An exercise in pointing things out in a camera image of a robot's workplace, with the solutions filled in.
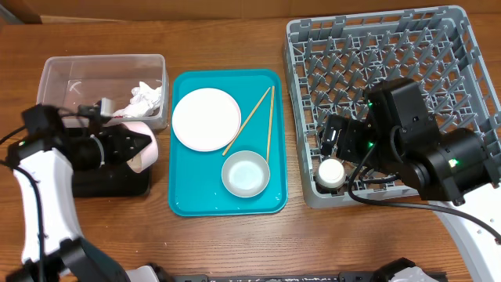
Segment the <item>pink bowl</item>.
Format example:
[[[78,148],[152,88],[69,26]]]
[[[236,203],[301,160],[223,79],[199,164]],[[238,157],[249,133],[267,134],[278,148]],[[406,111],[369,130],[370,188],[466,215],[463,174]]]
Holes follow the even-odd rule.
[[[124,126],[133,132],[147,135],[151,138],[150,144],[148,144],[132,159],[127,161],[128,166],[132,169],[133,172],[140,173],[149,168],[157,161],[159,155],[157,140],[151,128],[144,122],[128,121],[124,123]]]

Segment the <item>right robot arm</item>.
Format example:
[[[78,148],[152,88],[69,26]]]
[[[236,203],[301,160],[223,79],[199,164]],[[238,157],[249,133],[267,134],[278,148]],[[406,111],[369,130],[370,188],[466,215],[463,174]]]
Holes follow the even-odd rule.
[[[485,141],[468,128],[442,133],[417,81],[383,80],[364,90],[364,121],[328,116],[319,130],[320,152],[356,165],[349,197],[362,204],[433,211],[449,231],[471,277],[500,279],[500,164]],[[402,181],[421,203],[381,201],[355,195],[355,181],[369,171],[383,183]]]

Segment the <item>white cup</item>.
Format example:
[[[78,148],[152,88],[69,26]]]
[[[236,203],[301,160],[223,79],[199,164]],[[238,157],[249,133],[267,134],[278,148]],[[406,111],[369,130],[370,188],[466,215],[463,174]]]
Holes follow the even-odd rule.
[[[337,159],[326,159],[320,163],[315,179],[324,188],[337,189],[344,185],[346,179],[344,166]]]

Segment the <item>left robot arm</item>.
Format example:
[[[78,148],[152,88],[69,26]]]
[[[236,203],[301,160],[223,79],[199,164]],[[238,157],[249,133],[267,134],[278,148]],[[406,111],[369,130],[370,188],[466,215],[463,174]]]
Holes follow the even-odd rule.
[[[153,265],[126,270],[86,240],[74,205],[75,172],[127,165],[139,173],[158,158],[151,128],[132,121],[106,125],[102,113],[87,114],[89,131],[71,136],[59,109],[38,104],[22,113],[27,136],[9,146],[2,165],[13,171],[23,201],[22,267],[7,281],[159,281]]]

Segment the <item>white napkin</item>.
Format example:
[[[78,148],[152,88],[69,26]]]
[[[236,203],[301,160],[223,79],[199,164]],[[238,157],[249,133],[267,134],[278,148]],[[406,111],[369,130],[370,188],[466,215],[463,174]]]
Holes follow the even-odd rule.
[[[144,81],[141,81],[138,86],[134,87],[132,98],[129,104],[120,110],[114,112],[116,118],[143,118],[153,114],[160,107],[162,87],[152,89]]]

